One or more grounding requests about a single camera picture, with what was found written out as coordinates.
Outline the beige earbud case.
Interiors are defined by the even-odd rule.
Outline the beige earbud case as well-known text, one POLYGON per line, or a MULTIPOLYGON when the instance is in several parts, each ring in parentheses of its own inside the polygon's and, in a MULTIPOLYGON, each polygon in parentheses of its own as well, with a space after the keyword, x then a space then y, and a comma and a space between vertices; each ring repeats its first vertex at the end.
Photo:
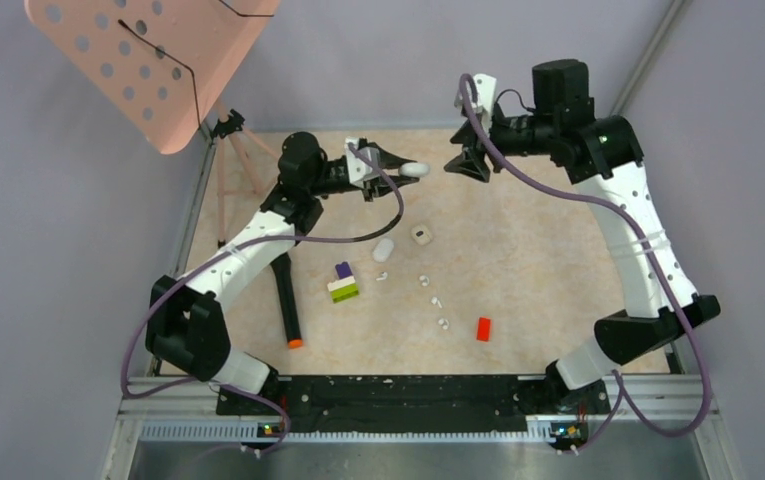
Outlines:
POLYGON ((426 246, 433 241, 431 230, 423 224, 416 225, 411 229, 411 236, 416 244, 426 246))

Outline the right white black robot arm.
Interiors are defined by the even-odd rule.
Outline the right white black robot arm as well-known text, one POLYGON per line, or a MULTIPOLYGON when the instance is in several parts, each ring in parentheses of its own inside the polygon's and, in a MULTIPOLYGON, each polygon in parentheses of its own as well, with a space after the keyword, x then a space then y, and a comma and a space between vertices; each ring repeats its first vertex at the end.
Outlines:
POLYGON ((512 159, 545 155, 564 170, 565 198, 585 203, 621 282, 624 307, 594 324, 592 336, 548 365, 544 397, 570 412, 585 389, 614 370, 716 318, 718 299, 702 294, 677 260, 652 200, 644 154, 629 121, 598 117, 587 65, 554 60, 532 70, 532 108, 504 114, 495 78, 463 75, 454 100, 464 124, 453 135, 460 154, 449 173, 481 182, 512 169, 512 159))

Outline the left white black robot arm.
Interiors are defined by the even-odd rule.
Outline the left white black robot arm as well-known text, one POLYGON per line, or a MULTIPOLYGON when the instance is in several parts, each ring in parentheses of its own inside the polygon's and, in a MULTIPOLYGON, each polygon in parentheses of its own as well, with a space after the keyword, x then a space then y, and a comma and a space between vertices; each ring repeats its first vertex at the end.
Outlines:
POLYGON ((365 138, 347 139, 344 154, 331 160, 309 132, 283 141, 277 167, 273 189, 238 235, 182 278, 155 282, 145 320, 148 352, 198 381, 233 386, 260 414, 277 404, 277 372, 233 347, 225 311, 262 271, 299 243, 313 241, 324 198, 359 192, 371 202, 398 195, 430 172, 428 164, 365 138))

